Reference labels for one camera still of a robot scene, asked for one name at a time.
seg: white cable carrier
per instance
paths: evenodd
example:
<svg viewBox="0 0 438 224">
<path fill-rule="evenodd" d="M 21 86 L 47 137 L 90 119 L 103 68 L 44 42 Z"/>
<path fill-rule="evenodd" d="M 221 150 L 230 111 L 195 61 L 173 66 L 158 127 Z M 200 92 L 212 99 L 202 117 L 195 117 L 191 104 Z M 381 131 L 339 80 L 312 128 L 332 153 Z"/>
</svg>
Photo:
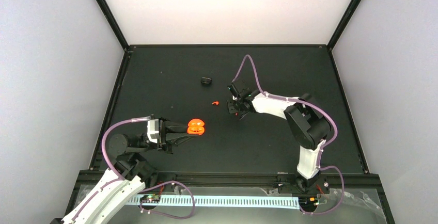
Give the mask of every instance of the white cable carrier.
<svg viewBox="0 0 438 224">
<path fill-rule="evenodd" d="M 144 195 L 136 195 L 126 205 L 140 205 Z M 269 207 L 298 210 L 298 197 L 194 196 L 198 207 Z M 192 206 L 190 196 L 161 195 L 159 203 L 144 202 L 143 206 Z"/>
</svg>

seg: black tabletop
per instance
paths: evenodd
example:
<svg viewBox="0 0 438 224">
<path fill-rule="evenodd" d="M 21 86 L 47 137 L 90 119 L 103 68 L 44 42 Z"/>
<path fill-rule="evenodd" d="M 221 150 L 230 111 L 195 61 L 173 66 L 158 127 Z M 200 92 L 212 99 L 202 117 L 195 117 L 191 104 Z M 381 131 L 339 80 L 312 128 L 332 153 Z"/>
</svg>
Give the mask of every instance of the black tabletop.
<svg viewBox="0 0 438 224">
<path fill-rule="evenodd" d="M 363 173 L 352 123 L 324 46 L 137 46 L 112 123 L 150 114 L 181 123 L 193 118 L 205 122 L 205 133 L 174 147 L 174 154 L 145 154 L 159 171 L 295 172 L 299 145 L 285 120 L 251 113 L 239 121 L 228 113 L 227 85 L 246 54 L 254 59 L 265 91 L 289 97 L 310 93 L 335 120 L 339 136 L 324 149 L 321 165 Z M 202 77 L 212 78 L 212 84 L 201 85 Z M 255 87 L 249 61 L 240 77 Z M 144 131 L 144 123 L 135 123 L 113 132 Z"/>
</svg>

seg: white enclosure wall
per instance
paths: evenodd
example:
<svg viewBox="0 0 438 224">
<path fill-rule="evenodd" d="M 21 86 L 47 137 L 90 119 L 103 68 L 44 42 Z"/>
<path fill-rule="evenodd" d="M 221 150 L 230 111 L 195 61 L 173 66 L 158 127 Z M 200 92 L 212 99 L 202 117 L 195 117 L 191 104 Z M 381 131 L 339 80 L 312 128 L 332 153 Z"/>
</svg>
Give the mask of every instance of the white enclosure wall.
<svg viewBox="0 0 438 224">
<path fill-rule="evenodd" d="M 436 223 L 437 0 L 362 0 L 334 49 L 396 223 Z"/>
<path fill-rule="evenodd" d="M 0 223 L 64 215 L 123 51 L 96 0 L 0 0 Z"/>
<path fill-rule="evenodd" d="M 128 44 L 327 44 L 350 0 L 106 0 Z"/>
</svg>

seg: black corner post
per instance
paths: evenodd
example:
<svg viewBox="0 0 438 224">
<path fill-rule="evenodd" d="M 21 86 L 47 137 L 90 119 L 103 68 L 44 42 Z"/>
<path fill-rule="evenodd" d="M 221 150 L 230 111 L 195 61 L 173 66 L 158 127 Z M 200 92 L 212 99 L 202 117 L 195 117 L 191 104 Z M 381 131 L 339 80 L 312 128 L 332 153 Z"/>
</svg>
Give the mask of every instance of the black corner post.
<svg viewBox="0 0 438 224">
<path fill-rule="evenodd" d="M 361 2 L 361 0 L 351 0 L 350 1 L 347 9 L 345 10 L 345 13 L 342 16 L 341 21 L 339 22 L 338 26 L 336 27 L 335 32 L 333 33 L 330 41 L 327 44 L 329 51 L 333 50 L 333 48 L 335 47 L 336 42 L 339 40 L 339 37 L 341 36 L 343 30 L 345 29 L 345 27 L 348 24 L 348 21 L 353 16 L 353 13 L 356 10 L 356 8 L 358 7 L 360 2 Z"/>
<path fill-rule="evenodd" d="M 120 42 L 120 45 L 122 46 L 124 51 L 128 50 L 128 42 L 126 42 L 126 39 L 123 36 L 122 31 L 120 30 L 119 25 L 116 22 L 116 19 L 114 18 L 110 7 L 106 3 L 105 0 L 96 0 L 97 3 L 100 6 L 100 9 L 102 10 L 103 14 L 105 15 L 105 18 L 108 20 L 109 25 L 111 26 L 111 29 L 113 29 L 114 34 L 116 35 L 117 39 Z"/>
<path fill-rule="evenodd" d="M 90 162 L 91 170 L 93 170 L 93 167 L 96 166 L 96 156 L 100 151 L 100 144 L 103 138 L 103 134 L 111 125 L 111 119 L 114 113 L 114 108 L 116 107 L 117 98 L 119 97 L 123 79 L 126 75 L 126 71 L 128 70 L 128 65 L 131 60 L 131 55 L 132 55 L 132 49 L 128 48 L 123 55 L 119 72 L 117 73 L 116 82 L 114 83 L 113 92 L 111 93 L 111 97 L 109 99 L 110 102 L 108 103 L 108 107 L 106 108 L 106 113 L 105 113 L 105 117 L 103 118 L 102 127 L 100 128 L 98 140 L 95 149 L 93 151 L 93 155 L 91 157 L 91 162 Z"/>
</svg>

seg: red component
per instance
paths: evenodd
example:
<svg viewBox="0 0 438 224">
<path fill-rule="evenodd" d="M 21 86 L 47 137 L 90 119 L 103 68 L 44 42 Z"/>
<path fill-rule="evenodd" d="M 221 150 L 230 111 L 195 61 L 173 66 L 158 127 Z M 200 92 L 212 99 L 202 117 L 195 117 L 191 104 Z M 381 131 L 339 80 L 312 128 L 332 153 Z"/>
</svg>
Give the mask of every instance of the red component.
<svg viewBox="0 0 438 224">
<path fill-rule="evenodd" d="M 189 127 L 204 126 L 204 125 L 205 125 L 204 121 L 202 121 L 201 119 L 198 119 L 198 118 L 190 120 L 190 122 L 188 124 Z"/>
<path fill-rule="evenodd" d="M 192 126 L 192 127 L 187 128 L 188 134 L 202 135 L 204 132 L 205 132 L 205 129 L 202 126 Z"/>
</svg>

